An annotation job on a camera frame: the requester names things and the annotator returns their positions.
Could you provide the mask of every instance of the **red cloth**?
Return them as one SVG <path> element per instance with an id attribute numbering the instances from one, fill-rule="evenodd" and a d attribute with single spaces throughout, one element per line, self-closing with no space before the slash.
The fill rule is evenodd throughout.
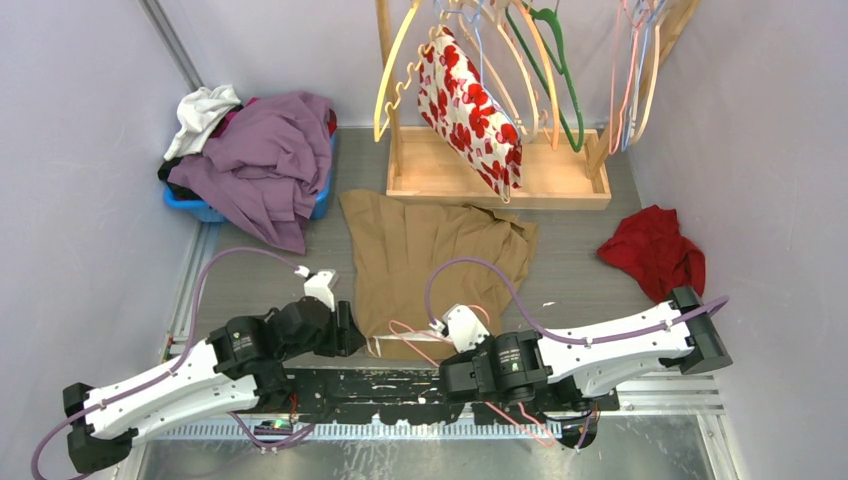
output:
<path id="1" fill-rule="evenodd" d="M 664 301 L 671 289 L 685 285 L 704 294 L 706 259 L 692 241 L 680 235 L 677 210 L 653 205 L 625 218 L 598 255 L 635 278 L 654 302 Z"/>

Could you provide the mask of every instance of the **white cloth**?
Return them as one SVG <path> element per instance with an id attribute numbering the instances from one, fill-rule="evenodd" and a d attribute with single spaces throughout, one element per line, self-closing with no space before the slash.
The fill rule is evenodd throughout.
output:
<path id="1" fill-rule="evenodd" d="M 215 90 L 200 87 L 183 97 L 177 106 L 177 118 L 182 127 L 165 152 L 165 160 L 200 153 L 218 122 L 239 104 L 241 100 L 232 85 L 222 85 Z"/>

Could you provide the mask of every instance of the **red and white patterned bag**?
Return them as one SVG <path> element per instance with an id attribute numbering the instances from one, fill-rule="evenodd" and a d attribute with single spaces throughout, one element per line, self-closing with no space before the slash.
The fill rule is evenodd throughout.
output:
<path id="1" fill-rule="evenodd" d="M 448 28 L 424 48 L 418 77 L 421 116 L 509 202 L 521 188 L 521 138 Z"/>

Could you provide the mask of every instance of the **pink hanger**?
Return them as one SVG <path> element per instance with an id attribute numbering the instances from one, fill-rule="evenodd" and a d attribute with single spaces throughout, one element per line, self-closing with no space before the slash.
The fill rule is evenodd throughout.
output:
<path id="1" fill-rule="evenodd" d="M 612 80 L 610 82 L 610 125 L 609 128 L 612 129 L 613 122 L 613 111 L 615 109 L 615 61 L 618 58 L 618 40 L 620 35 L 621 25 L 621 12 L 627 15 L 627 18 L 630 20 L 631 28 L 636 30 L 635 37 L 633 39 L 633 48 L 630 52 L 630 72 L 627 75 L 627 89 L 624 92 L 624 100 L 621 102 L 621 109 L 618 111 L 618 129 L 616 130 L 615 136 L 615 144 L 613 144 L 612 138 L 610 138 L 609 142 L 609 154 L 612 155 L 616 151 L 618 151 L 619 143 L 621 142 L 621 129 L 624 124 L 624 110 L 627 106 L 627 101 L 630 98 L 630 88 L 631 83 L 633 82 L 633 70 L 636 66 L 636 46 L 639 43 L 639 33 L 642 25 L 645 20 L 650 16 L 650 14 L 654 11 L 654 2 L 651 2 L 648 10 L 642 12 L 642 15 L 639 17 L 639 20 L 634 20 L 633 16 L 630 14 L 630 11 L 627 9 L 627 0 L 621 0 L 618 4 L 618 11 L 615 15 L 615 37 L 613 39 L 613 57 L 612 57 Z"/>

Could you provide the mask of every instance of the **wooden rack base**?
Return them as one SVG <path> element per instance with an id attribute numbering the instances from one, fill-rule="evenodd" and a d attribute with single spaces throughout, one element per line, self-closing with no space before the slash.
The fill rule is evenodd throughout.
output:
<path id="1" fill-rule="evenodd" d="M 504 204 L 430 127 L 400 127 L 392 132 L 386 195 L 401 200 L 473 205 L 487 208 L 603 210 L 612 198 L 606 167 L 588 174 L 598 133 L 586 130 L 578 153 L 567 145 L 551 149 L 544 135 L 524 145 L 523 186 Z"/>

